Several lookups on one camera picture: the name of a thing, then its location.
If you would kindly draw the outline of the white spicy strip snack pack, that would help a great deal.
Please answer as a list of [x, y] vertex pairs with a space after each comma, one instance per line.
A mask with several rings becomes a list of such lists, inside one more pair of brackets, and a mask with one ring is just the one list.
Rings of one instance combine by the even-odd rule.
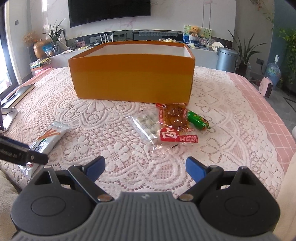
[[[68, 125], [53, 121], [31, 144], [30, 149], [48, 155], [68, 130], [70, 130]], [[25, 166], [18, 167], [28, 179], [31, 179], [39, 166], [43, 164], [28, 162]]]

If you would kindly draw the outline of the green sausage stick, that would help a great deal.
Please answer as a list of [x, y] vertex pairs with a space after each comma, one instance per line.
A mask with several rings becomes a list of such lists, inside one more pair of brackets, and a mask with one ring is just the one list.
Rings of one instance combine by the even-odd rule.
[[197, 115], [196, 113], [194, 113], [192, 111], [188, 111], [188, 113], [187, 113], [187, 119], [198, 130], [205, 131], [205, 130], [210, 129], [210, 125], [209, 125], [208, 121], [205, 120], [200, 115]]

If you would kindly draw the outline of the red braised meat packet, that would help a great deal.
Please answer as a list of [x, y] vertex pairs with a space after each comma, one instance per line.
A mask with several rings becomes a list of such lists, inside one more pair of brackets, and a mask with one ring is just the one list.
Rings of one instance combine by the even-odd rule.
[[196, 129], [188, 121], [184, 103], [156, 103], [159, 110], [159, 137], [162, 142], [198, 143]]

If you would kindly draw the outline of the clear bag of white balls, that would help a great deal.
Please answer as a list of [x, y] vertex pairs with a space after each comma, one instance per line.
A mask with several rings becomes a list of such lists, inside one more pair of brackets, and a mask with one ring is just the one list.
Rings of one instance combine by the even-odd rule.
[[152, 144], [154, 149], [159, 150], [163, 147], [160, 138], [162, 124], [159, 122], [159, 112], [156, 108], [141, 109], [124, 120], [131, 124], [146, 142]]

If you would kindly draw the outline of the black notebook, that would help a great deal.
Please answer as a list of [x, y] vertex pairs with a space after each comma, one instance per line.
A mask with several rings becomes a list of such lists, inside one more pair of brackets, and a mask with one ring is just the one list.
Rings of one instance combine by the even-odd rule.
[[20, 87], [8, 97], [1, 101], [2, 108], [12, 108], [16, 106], [29, 92], [35, 88], [34, 84]]

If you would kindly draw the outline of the pink storage box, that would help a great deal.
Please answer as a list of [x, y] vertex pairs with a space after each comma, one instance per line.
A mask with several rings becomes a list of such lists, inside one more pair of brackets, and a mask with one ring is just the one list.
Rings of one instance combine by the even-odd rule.
[[30, 70], [31, 70], [32, 76], [39, 75], [40, 73], [42, 73], [43, 71], [51, 67], [52, 65], [48, 63], [45, 63], [43, 65], [34, 65], [33, 63], [30, 63]]

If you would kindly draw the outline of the pink small heater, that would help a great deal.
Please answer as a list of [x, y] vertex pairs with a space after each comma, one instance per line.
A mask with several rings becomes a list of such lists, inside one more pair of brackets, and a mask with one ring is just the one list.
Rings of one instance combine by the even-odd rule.
[[259, 85], [259, 93], [266, 98], [269, 98], [273, 90], [273, 83], [268, 77], [264, 77]]

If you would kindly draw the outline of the orange cardboard box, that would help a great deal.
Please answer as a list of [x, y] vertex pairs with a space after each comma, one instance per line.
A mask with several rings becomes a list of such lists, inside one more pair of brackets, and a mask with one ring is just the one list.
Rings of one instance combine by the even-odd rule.
[[79, 98], [188, 104], [195, 58], [159, 54], [93, 55], [91, 48], [68, 60]]

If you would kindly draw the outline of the grey metal trash bin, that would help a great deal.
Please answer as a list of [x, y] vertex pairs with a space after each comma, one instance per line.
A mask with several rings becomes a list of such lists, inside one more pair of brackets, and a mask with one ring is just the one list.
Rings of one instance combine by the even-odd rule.
[[228, 48], [218, 48], [216, 69], [234, 73], [238, 62], [238, 53]]

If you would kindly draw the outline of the white TV console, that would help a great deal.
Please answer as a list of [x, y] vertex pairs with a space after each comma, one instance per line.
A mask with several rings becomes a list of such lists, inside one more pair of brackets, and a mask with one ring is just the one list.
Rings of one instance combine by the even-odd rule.
[[196, 48], [176, 47], [173, 43], [161, 41], [118, 41], [98, 45], [99, 49], [93, 55], [113, 55], [113, 54], [159, 54], [195, 58], [195, 65], [215, 69], [218, 55], [211, 50]]

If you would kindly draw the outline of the left potted plant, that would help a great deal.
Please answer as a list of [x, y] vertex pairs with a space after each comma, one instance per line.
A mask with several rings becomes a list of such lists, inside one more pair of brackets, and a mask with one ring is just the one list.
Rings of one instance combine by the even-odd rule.
[[53, 45], [53, 52], [55, 55], [60, 53], [60, 47], [58, 42], [59, 42], [60, 35], [64, 30], [63, 28], [60, 27], [60, 25], [63, 23], [64, 20], [65, 19], [60, 21], [60, 23], [58, 24], [55, 22], [53, 25], [49, 25], [49, 32], [44, 33], [45, 35], [50, 37]]

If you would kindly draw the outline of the blue water jug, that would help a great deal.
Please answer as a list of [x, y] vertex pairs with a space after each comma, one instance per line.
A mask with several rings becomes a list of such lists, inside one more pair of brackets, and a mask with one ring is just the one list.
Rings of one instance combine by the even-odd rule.
[[274, 61], [269, 63], [266, 67], [266, 71], [264, 76], [269, 78], [269, 80], [272, 82], [273, 84], [273, 89], [276, 88], [280, 77], [281, 77], [281, 70], [278, 66], [278, 61], [279, 61], [279, 56], [276, 54]]

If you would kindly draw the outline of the potted green plant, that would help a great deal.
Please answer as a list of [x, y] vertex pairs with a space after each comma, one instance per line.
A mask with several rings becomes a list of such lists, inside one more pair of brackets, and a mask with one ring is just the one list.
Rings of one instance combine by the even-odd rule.
[[246, 39], [244, 39], [242, 42], [238, 36], [235, 37], [230, 31], [228, 32], [233, 38], [234, 43], [237, 45], [236, 51], [238, 53], [239, 61], [240, 61], [237, 74], [241, 76], [245, 76], [248, 68], [247, 64], [249, 62], [250, 57], [252, 55], [261, 53], [261, 51], [256, 50], [256, 48], [259, 46], [266, 45], [267, 42], [252, 45], [252, 40], [255, 33], [252, 34], [248, 42], [246, 41]]

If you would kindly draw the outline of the white wifi router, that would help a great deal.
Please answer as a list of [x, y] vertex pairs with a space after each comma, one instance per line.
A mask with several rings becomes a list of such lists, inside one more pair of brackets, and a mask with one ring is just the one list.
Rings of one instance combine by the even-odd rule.
[[113, 42], [113, 37], [114, 37], [114, 33], [103, 33], [103, 34], [100, 34], [100, 43], [103, 44], [103, 43], [109, 43], [109, 42]]

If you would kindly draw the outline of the black wall television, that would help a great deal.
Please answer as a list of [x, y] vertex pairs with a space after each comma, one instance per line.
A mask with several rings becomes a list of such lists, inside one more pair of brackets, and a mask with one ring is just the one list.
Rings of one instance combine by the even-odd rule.
[[82, 0], [68, 1], [70, 27], [87, 23], [126, 18], [150, 16], [151, 2], [145, 0]]

